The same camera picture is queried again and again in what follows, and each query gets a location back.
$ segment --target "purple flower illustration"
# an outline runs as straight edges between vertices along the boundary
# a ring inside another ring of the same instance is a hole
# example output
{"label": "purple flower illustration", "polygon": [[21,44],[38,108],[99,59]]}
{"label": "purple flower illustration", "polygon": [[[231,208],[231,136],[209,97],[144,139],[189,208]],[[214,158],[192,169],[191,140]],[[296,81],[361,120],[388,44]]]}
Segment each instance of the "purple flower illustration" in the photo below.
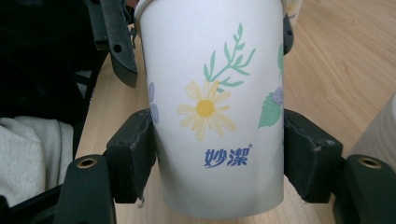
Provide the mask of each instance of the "purple flower illustration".
{"label": "purple flower illustration", "polygon": [[277,105],[282,105],[283,103],[283,91],[282,88],[278,87],[274,93],[272,93],[271,100]]}
{"label": "purple flower illustration", "polygon": [[154,101],[154,83],[151,82],[148,85],[148,99],[149,99],[149,109],[151,111],[151,117],[152,120],[154,120],[155,123],[160,122],[160,112],[158,110],[158,107],[153,103]]}

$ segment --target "green plant sprig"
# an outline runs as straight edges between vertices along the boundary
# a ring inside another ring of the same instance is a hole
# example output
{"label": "green plant sprig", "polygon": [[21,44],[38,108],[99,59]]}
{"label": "green plant sprig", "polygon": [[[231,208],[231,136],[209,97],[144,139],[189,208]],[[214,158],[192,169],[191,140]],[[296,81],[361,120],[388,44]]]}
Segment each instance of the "green plant sprig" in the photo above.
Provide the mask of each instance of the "green plant sprig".
{"label": "green plant sprig", "polygon": [[[209,69],[207,68],[206,63],[204,65],[204,74],[205,74],[205,78],[207,81],[209,81],[209,82],[215,81],[216,79],[219,78],[219,76],[221,76],[228,69],[233,69],[234,71],[236,71],[237,73],[239,73],[243,76],[249,75],[249,73],[246,72],[245,70],[243,70],[243,68],[245,68],[246,66],[249,65],[249,63],[254,55],[254,52],[256,50],[254,49],[253,51],[250,52],[249,56],[247,57],[247,60],[244,63],[242,63],[242,60],[244,57],[243,54],[236,56],[237,51],[240,51],[245,47],[245,43],[240,44],[243,32],[244,32],[244,30],[243,30],[242,24],[239,23],[238,32],[236,35],[233,35],[233,41],[235,42],[235,44],[233,46],[232,54],[230,54],[227,42],[224,43],[224,55],[227,58],[227,64],[215,75],[213,74],[213,71],[214,71],[215,61],[216,61],[216,51],[215,50],[213,51],[212,56],[210,58]],[[227,78],[223,79],[219,84],[226,86],[226,87],[236,87],[236,86],[239,86],[242,83],[244,83],[244,81],[229,82],[230,78],[231,77],[227,77]]]}

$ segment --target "cup rim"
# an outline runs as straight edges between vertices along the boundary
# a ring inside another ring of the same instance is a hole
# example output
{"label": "cup rim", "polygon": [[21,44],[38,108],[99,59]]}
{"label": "cup rim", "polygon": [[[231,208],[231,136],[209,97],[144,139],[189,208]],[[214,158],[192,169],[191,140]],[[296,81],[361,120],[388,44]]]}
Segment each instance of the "cup rim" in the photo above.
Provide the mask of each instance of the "cup rim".
{"label": "cup rim", "polygon": [[[136,9],[134,10],[134,28],[137,30],[137,33],[140,34],[140,29],[139,29],[139,20],[140,17],[142,16],[143,11],[145,10],[145,8],[147,7],[147,5],[152,2],[153,0],[140,0],[137,3]],[[282,4],[282,8],[283,8],[283,17],[286,16],[286,12],[287,12],[287,0],[279,0]]]}

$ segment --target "妙洁 logo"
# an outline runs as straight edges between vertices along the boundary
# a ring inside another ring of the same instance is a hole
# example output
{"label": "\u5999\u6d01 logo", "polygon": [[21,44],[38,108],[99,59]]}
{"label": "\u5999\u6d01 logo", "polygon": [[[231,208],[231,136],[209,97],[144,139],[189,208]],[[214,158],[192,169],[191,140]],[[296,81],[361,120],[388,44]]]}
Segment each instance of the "妙洁 logo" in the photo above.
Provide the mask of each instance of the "妙洁 logo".
{"label": "\u5999\u6d01 logo", "polygon": [[213,168],[222,164],[227,166],[248,165],[248,153],[253,148],[249,144],[248,147],[240,147],[238,149],[208,149],[205,153],[205,167]]}

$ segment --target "white object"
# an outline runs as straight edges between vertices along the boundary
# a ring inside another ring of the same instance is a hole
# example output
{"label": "white object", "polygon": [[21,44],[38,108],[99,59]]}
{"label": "white object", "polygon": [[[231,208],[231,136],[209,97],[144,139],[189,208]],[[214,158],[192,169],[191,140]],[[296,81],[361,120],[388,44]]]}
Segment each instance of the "white object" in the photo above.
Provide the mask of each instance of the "white object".
{"label": "white object", "polygon": [[56,119],[0,118],[0,195],[9,206],[64,182],[73,127]]}
{"label": "white object", "polygon": [[295,26],[303,0],[287,0],[287,12],[291,26]]}
{"label": "white object", "polygon": [[149,101],[165,204],[245,217],[283,200],[279,0],[142,0]]}
{"label": "white object", "polygon": [[380,159],[396,172],[396,93],[373,119],[350,154]]}

